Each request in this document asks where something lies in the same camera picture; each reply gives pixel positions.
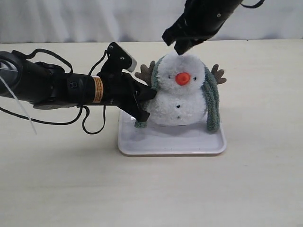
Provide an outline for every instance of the brown antler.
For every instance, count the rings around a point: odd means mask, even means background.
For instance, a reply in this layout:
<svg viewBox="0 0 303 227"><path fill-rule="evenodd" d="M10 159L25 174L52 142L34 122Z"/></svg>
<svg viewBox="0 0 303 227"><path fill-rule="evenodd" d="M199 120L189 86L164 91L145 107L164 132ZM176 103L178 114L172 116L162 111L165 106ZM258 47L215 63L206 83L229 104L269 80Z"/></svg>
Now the brown antler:
<svg viewBox="0 0 303 227"><path fill-rule="evenodd" d="M222 76L224 75L224 70L219 70L219 65L218 64L215 64L212 68L212 74L214 75L214 78L216 79L217 81L217 84L223 84L227 81L226 78L222 78Z"/></svg>
<svg viewBox="0 0 303 227"><path fill-rule="evenodd" d="M149 67L147 67L146 65L141 65L140 67L141 72L136 72L134 76L137 77L138 79L143 80L148 86L151 86L152 71L155 65L156 65L155 61L152 61Z"/></svg>

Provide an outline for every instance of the plastic tray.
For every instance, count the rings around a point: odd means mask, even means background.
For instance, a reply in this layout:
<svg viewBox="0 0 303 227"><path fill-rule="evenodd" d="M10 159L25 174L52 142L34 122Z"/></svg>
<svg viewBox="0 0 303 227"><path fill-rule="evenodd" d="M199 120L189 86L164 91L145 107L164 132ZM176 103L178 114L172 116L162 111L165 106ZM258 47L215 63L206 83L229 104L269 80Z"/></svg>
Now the plastic tray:
<svg viewBox="0 0 303 227"><path fill-rule="evenodd" d="M163 127L148 122L138 129L135 119L120 112L118 147L126 156L200 156L219 155L227 143L221 124L217 133L206 131L205 121L187 126Z"/></svg>

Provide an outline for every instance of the table surface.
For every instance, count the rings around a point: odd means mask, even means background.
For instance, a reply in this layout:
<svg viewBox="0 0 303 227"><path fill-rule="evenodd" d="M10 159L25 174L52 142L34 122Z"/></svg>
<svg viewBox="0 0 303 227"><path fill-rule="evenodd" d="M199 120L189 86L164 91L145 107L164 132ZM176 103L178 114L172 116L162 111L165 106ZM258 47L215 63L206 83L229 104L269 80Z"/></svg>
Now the table surface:
<svg viewBox="0 0 303 227"><path fill-rule="evenodd" d="M108 44L0 44L55 51L87 73ZM121 43L140 64L173 47ZM303 226L303 40L209 41L190 53L219 63L227 150L217 157L125 157L117 148L119 110L108 108L101 134L81 121L35 124L0 113L2 227L299 227ZM44 54L35 61L58 63ZM1 107L21 113L14 100ZM31 117L63 122L77 109ZM92 108L87 128L102 126Z"/></svg>

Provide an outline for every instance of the snowman plush toy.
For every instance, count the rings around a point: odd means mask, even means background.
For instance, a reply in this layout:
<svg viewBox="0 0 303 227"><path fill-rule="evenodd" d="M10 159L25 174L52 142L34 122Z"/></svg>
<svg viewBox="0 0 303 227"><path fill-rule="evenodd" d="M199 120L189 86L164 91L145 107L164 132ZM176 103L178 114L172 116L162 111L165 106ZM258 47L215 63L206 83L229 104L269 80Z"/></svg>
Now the snowman plush toy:
<svg viewBox="0 0 303 227"><path fill-rule="evenodd" d="M206 118L206 129L216 132L220 128L217 85L226 82L222 78L224 70L218 67L216 64L210 71L199 57L176 52L152 61L149 68L142 65L135 76L157 90L154 99L142 104L151 114L148 121L159 126L181 126ZM136 122L135 127L145 128L147 122Z"/></svg>

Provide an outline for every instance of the white curtain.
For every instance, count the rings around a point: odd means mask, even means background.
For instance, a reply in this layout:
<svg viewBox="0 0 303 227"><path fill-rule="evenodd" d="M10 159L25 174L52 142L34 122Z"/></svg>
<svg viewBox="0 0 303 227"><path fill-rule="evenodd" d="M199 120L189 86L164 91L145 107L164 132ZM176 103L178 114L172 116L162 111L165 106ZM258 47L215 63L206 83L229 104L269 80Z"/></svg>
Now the white curtain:
<svg viewBox="0 0 303 227"><path fill-rule="evenodd" d="M244 0L255 4L258 0ZM145 42L181 15L185 0L0 0L1 43ZM239 7L213 38L303 37L303 0Z"/></svg>

